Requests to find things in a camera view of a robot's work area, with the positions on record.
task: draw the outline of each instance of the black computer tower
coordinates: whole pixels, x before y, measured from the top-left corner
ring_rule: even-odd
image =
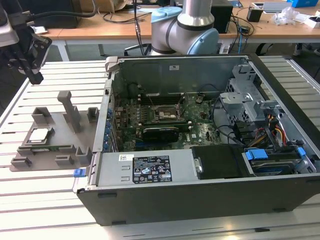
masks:
[[[211,13],[214,16],[213,27],[220,34],[226,34],[234,6],[228,0],[214,0],[211,6]]]
[[[23,11],[40,14],[50,11],[81,13],[80,0],[18,0]],[[75,16],[48,16],[35,20],[34,26],[56,29],[74,29],[80,22]]]

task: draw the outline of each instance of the robotic arm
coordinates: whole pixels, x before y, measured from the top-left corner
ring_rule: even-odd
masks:
[[[23,12],[18,0],[0,0],[1,63],[25,74],[32,84],[40,84],[44,78],[39,71],[52,40],[36,35],[30,26],[35,19],[49,16],[91,18],[97,12],[95,0],[92,0],[92,4],[91,13],[50,11],[34,15],[29,11]]]
[[[219,40],[213,28],[212,0],[183,0],[180,7],[163,7],[152,13],[151,55],[214,54]]]

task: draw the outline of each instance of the slotted metal table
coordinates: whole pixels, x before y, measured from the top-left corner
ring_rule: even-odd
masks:
[[[320,129],[319,85],[290,59],[272,56],[261,60]],[[0,239],[320,238],[320,195],[285,213],[112,227],[97,225],[73,193],[73,170],[9,171],[11,159],[31,127],[35,107],[47,106],[50,112],[64,111],[56,99],[61,90],[71,91],[71,101],[79,111],[100,107],[107,79],[104,61],[48,62],[41,72],[43,82],[31,85],[26,80],[0,118]]]

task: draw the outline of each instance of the power supply label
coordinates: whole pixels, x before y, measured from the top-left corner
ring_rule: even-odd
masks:
[[[172,182],[169,156],[134,157],[132,171],[135,184]]]

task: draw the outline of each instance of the floor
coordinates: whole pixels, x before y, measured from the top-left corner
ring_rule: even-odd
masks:
[[[258,44],[248,44],[244,53],[255,53]],[[287,55],[291,56],[295,44],[275,44],[268,49],[270,45],[266,45],[262,49],[262,53],[266,55]],[[104,52],[108,56],[123,56],[124,48],[130,47],[126,44],[110,44],[104,45]],[[105,60],[105,56],[100,56],[98,45],[72,45],[68,48],[71,61],[90,61],[90,60]],[[234,52],[238,51],[238,46],[234,46]],[[139,56],[140,51],[138,49],[129,52],[131,56]],[[312,77],[315,75],[317,69],[320,66],[320,56],[313,53],[312,50],[308,50],[306,46],[303,48],[303,52],[299,57],[293,57],[293,59]],[[51,46],[50,51],[46,58],[47,62],[61,61],[58,48]],[[316,78],[320,83],[320,73]],[[14,71],[9,70],[0,65],[0,115],[6,109],[11,99],[14,97],[19,87],[25,80],[25,76]]]

